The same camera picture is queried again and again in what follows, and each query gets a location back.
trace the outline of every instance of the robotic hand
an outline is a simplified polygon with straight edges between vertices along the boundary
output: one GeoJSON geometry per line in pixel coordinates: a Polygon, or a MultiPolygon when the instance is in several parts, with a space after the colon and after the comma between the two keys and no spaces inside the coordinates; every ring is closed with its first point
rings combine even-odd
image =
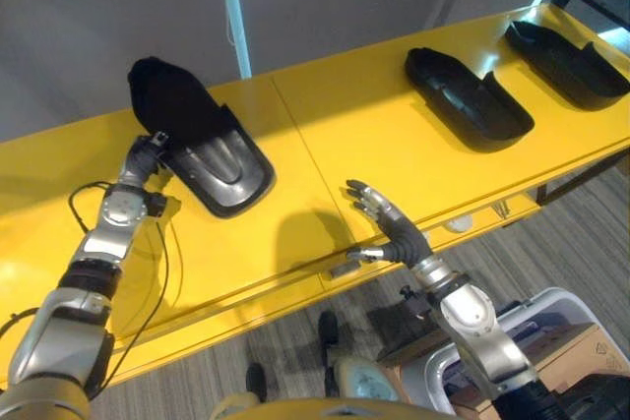
{"type": "Polygon", "coordinates": [[[453,339],[477,387],[503,419],[568,419],[538,379],[535,368],[499,326],[490,298],[470,278],[433,254],[426,238],[385,196],[356,180],[347,192],[354,206],[390,238],[380,247],[352,248],[350,260],[404,263],[416,277],[431,315],[453,339]]]}
{"type": "Polygon", "coordinates": [[[118,181],[105,192],[95,229],[86,233],[12,358],[0,419],[89,417],[88,398],[101,389],[113,348],[105,324],[123,262],[145,217],[160,216],[166,205],[164,196],[144,189],[166,138],[139,137],[129,150],[118,181]]]}

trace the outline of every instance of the yellow tabletop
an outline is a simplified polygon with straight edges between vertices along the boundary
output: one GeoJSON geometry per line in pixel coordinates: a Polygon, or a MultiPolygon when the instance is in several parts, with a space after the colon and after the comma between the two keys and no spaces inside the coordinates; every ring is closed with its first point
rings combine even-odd
{"type": "MultiPolygon", "coordinates": [[[[332,280],[326,269],[344,249],[378,237],[341,191],[358,178],[382,190],[435,248],[456,244],[537,210],[525,189],[630,145],[629,98],[600,111],[575,108],[502,39],[512,19],[540,22],[598,51],[622,74],[628,58],[564,12],[546,6],[423,31],[322,60],[212,88],[269,158],[270,193],[231,219],[212,216],[173,177],[165,228],[170,281],[165,301],[116,381],[177,359],[290,310],[356,285],[392,265],[364,266],[332,280]],[[535,119],[515,145],[467,149],[431,113],[407,81],[407,50],[428,46],[496,78],[535,119]],[[489,205],[508,199],[508,219],[489,205]],[[474,227],[454,234],[436,226],[473,212],[474,227]]],[[[113,179],[134,137],[124,110],[0,144],[0,321],[37,306],[81,241],[66,198],[81,184],[113,179]]],[[[95,221],[98,190],[77,198],[95,221]]],[[[164,254],[154,222],[144,226],[125,262],[109,328],[117,355],[158,300],[164,254]]],[[[0,383],[24,332],[2,339],[0,383]]]]}
{"type": "Polygon", "coordinates": [[[382,190],[415,222],[444,221],[516,194],[630,145],[630,96],[597,112],[550,88],[502,37],[513,20],[562,32],[630,76],[628,58],[557,8],[541,6],[422,31],[273,74],[274,83],[354,238],[373,227],[339,192],[348,176],[382,190]],[[403,69],[407,52],[429,47],[498,82],[533,116],[516,144],[475,152],[428,109],[403,69]]]}
{"type": "MultiPolygon", "coordinates": [[[[352,243],[269,79],[217,87],[213,96],[229,104],[277,178],[260,203],[231,219],[212,216],[177,178],[168,182],[164,194],[182,205],[169,223],[162,219],[171,271],[152,322],[163,330],[153,336],[185,325],[191,312],[208,316],[303,277],[305,263],[352,243]]],[[[131,110],[124,110],[0,144],[0,320],[38,306],[56,286],[83,236],[67,207],[68,194],[86,182],[114,179],[142,133],[131,110]]],[[[94,190],[76,200],[88,225],[100,198],[94,190]]],[[[158,300],[161,253],[155,224],[146,223],[114,298],[110,328],[118,337],[135,332],[158,300]]],[[[2,340],[0,379],[20,332],[2,340]]]]}

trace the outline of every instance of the cable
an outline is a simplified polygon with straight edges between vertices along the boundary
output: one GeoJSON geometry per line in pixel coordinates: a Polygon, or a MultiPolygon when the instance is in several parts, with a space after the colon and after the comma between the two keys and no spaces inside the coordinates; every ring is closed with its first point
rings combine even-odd
{"type": "Polygon", "coordinates": [[[157,233],[159,233],[159,239],[161,240],[161,246],[164,249],[164,264],[165,264],[164,285],[161,288],[161,293],[159,294],[159,299],[157,300],[157,303],[154,306],[154,309],[151,311],[151,313],[149,314],[147,319],[142,323],[142,325],[140,326],[140,328],[138,329],[138,331],[136,332],[136,334],[132,338],[131,342],[125,348],[125,351],[122,353],[122,356],[120,357],[120,359],[116,363],[116,366],[114,366],[114,369],[111,371],[111,374],[109,374],[109,377],[107,378],[107,380],[90,397],[90,400],[94,400],[95,398],[97,398],[100,395],[100,393],[103,392],[107,386],[109,386],[109,383],[111,382],[113,377],[116,375],[116,372],[118,371],[118,368],[120,368],[120,365],[122,364],[122,362],[127,357],[127,354],[129,354],[129,351],[133,347],[134,343],[138,340],[138,338],[140,337],[142,332],[145,330],[145,328],[147,327],[147,325],[149,324],[151,319],[154,317],[154,315],[158,311],[158,308],[159,308],[159,306],[161,304],[161,301],[164,299],[164,294],[166,293],[166,287],[168,286],[168,276],[169,276],[168,273],[170,271],[170,262],[168,260],[168,250],[166,249],[166,240],[164,239],[164,234],[162,233],[161,228],[159,227],[159,223],[157,223],[157,222],[156,222],[156,228],[157,228],[157,233]]]}
{"type": "Polygon", "coordinates": [[[68,196],[68,207],[70,208],[72,215],[75,217],[75,219],[77,220],[77,223],[79,223],[79,226],[81,226],[81,229],[83,230],[84,233],[88,233],[90,229],[83,223],[83,219],[79,216],[77,209],[75,209],[75,197],[81,191],[84,191],[91,187],[98,187],[106,191],[109,188],[109,186],[111,186],[111,182],[93,181],[93,182],[89,182],[88,184],[84,184],[83,186],[79,186],[77,189],[72,191],[72,194],[70,194],[70,196],[68,196]]]}
{"type": "Polygon", "coordinates": [[[33,307],[31,309],[26,309],[23,312],[20,312],[19,314],[11,314],[11,318],[9,319],[9,321],[6,322],[2,327],[0,327],[0,338],[2,338],[2,336],[4,336],[5,333],[9,331],[9,329],[13,325],[15,325],[17,322],[19,322],[21,319],[25,319],[26,317],[35,315],[37,313],[37,310],[39,310],[38,307],[33,307]]]}

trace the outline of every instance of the small metal part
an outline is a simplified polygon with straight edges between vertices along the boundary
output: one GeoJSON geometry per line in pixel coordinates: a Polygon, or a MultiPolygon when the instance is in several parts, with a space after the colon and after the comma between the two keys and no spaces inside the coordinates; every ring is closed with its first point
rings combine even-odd
{"type": "Polygon", "coordinates": [[[504,220],[510,216],[510,213],[512,212],[508,207],[507,201],[499,201],[492,204],[492,209],[504,220]]]}
{"type": "Polygon", "coordinates": [[[156,145],[157,147],[163,147],[168,141],[168,134],[165,132],[155,132],[151,137],[151,143],[156,145]]]}
{"type": "Polygon", "coordinates": [[[143,196],[125,191],[114,190],[105,199],[102,210],[102,218],[115,226],[128,226],[147,215],[143,196]]]}
{"type": "Polygon", "coordinates": [[[373,263],[383,259],[383,250],[378,247],[350,248],[346,252],[346,259],[348,261],[365,261],[367,263],[373,263]]]}

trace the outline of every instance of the gray carpet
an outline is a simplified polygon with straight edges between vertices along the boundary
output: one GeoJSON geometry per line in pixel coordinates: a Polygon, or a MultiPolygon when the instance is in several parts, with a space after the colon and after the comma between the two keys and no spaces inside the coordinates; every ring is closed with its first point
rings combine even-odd
{"type": "MultiPolygon", "coordinates": [[[[628,353],[628,177],[616,168],[530,219],[444,252],[501,306],[561,286],[582,298],[628,353]]],[[[317,319],[332,308],[356,353],[379,352],[421,334],[400,306],[399,270],[276,322],[106,390],[94,419],[207,419],[222,397],[244,390],[249,361],[269,378],[270,399],[320,396],[317,319]]]]}

